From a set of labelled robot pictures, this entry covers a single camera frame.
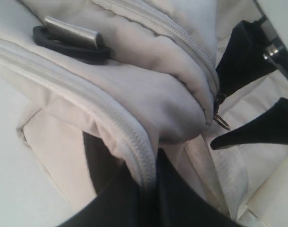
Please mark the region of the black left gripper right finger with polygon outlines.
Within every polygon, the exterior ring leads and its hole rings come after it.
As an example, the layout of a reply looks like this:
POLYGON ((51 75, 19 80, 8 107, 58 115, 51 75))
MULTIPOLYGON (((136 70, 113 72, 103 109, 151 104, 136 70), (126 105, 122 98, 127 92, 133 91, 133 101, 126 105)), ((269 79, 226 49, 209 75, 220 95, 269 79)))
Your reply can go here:
POLYGON ((229 219, 182 179, 165 151, 158 149, 157 180, 162 227, 228 227, 229 219))

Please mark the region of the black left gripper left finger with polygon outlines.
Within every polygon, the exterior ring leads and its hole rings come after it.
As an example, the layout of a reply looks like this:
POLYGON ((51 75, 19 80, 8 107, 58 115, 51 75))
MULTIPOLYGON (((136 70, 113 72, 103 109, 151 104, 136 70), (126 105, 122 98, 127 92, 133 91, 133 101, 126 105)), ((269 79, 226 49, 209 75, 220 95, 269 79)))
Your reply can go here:
POLYGON ((83 133, 85 157, 96 197, 63 227, 140 227, 139 186, 126 163, 102 139, 83 133))

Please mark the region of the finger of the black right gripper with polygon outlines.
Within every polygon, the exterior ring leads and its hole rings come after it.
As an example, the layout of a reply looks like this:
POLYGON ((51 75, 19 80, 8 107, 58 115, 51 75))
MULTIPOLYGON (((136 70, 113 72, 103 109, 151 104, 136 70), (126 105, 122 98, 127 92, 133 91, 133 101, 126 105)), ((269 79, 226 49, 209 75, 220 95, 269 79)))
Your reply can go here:
POLYGON ((267 20, 240 21, 232 30, 226 50, 216 68, 220 90, 218 97, 228 97, 276 70, 263 57, 270 45, 262 26, 267 20))
POLYGON ((224 149, 243 144, 288 145, 288 99, 280 98, 259 117, 213 139, 210 146, 224 149))

